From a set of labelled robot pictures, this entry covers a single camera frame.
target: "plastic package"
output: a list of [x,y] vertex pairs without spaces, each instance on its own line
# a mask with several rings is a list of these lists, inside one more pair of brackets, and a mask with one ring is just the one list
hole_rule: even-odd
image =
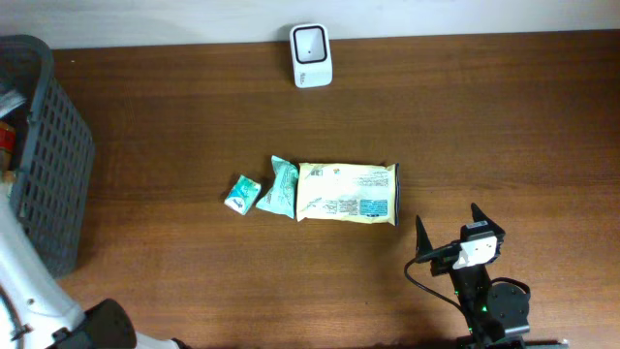
[[0,118],[26,103],[26,97],[21,95],[10,82],[9,74],[0,67]]
[[297,221],[335,219],[398,225],[398,164],[299,164]]
[[271,165],[275,181],[267,194],[256,203],[256,207],[295,218],[295,186],[299,171],[295,165],[275,155],[271,156]]
[[245,215],[256,198],[259,197],[259,193],[261,193],[261,185],[242,175],[231,189],[231,193],[224,201],[224,205]]

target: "yellow package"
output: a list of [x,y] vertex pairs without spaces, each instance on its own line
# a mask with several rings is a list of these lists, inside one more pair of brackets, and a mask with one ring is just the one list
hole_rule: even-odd
[[297,221],[335,219],[398,225],[398,164],[299,164]]

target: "gray plastic basket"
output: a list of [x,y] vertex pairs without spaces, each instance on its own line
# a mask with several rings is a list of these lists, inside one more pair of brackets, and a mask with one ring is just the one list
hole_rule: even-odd
[[9,120],[16,129],[11,208],[49,272],[60,277],[76,266],[95,144],[53,78],[53,57],[44,42],[1,37],[0,67],[28,98]]

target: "white robot part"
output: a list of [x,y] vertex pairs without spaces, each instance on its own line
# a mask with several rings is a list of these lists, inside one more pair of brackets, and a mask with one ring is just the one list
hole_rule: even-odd
[[452,268],[459,270],[465,267],[484,264],[495,256],[496,247],[497,238],[494,236],[462,242],[458,260],[454,263]]
[[[41,349],[52,334],[73,331],[84,311],[54,281],[0,196],[0,348]],[[137,333],[139,349],[178,349],[172,340]]]
[[299,88],[331,83],[331,51],[327,28],[321,24],[301,24],[289,34],[293,56],[294,84]]

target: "green package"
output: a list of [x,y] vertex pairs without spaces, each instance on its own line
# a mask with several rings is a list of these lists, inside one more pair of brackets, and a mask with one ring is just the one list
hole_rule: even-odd
[[279,157],[271,156],[275,181],[256,207],[276,214],[295,218],[295,188],[299,179],[297,167]]
[[261,185],[242,175],[224,201],[224,205],[245,215],[256,198],[259,197],[259,193],[261,193]]

